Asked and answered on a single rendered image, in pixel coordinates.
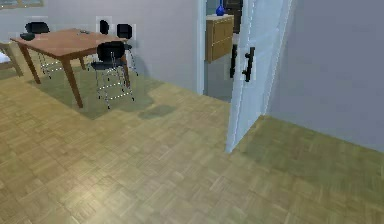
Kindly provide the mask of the pale blue room door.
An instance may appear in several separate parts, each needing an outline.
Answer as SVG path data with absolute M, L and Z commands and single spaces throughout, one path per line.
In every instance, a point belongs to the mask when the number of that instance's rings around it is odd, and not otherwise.
M 293 0 L 244 0 L 225 151 L 231 153 L 266 113 Z M 245 81 L 245 54 L 254 47 L 251 80 Z

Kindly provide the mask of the light wooden cabinet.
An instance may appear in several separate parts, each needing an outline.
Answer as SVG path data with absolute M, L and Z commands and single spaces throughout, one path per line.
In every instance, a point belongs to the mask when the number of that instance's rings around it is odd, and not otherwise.
M 211 63 L 232 49 L 234 16 L 225 14 L 223 16 L 206 16 L 206 50 L 205 60 Z

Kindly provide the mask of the brown wooden dining table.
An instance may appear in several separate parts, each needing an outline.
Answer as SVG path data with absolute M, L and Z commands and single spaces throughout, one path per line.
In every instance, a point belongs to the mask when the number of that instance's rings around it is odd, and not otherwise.
M 62 68 L 70 84 L 77 105 L 79 108 L 82 108 L 83 102 L 71 66 L 71 61 L 79 59 L 82 68 L 85 68 L 83 58 L 95 54 L 99 44 L 110 41 L 125 41 L 125 38 L 104 35 L 96 32 L 84 34 L 81 33 L 80 29 L 72 28 L 36 34 L 35 38 L 31 41 L 23 40 L 21 37 L 12 38 L 12 41 L 17 43 L 37 84 L 40 84 L 41 81 L 29 54 L 29 49 L 58 60 L 62 64 Z

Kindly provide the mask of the light wooden furniture piece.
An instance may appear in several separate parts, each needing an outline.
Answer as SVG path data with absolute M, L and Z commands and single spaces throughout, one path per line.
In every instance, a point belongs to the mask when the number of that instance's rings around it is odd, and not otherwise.
M 0 70 L 14 68 L 16 74 L 21 77 L 23 72 L 11 50 L 11 43 L 4 43 L 0 41 Z

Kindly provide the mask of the framed wall picture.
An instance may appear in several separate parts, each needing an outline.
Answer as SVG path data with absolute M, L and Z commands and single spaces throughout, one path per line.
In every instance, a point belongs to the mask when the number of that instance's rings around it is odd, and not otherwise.
M 44 0 L 0 0 L 0 10 L 42 7 L 43 5 L 44 5 Z

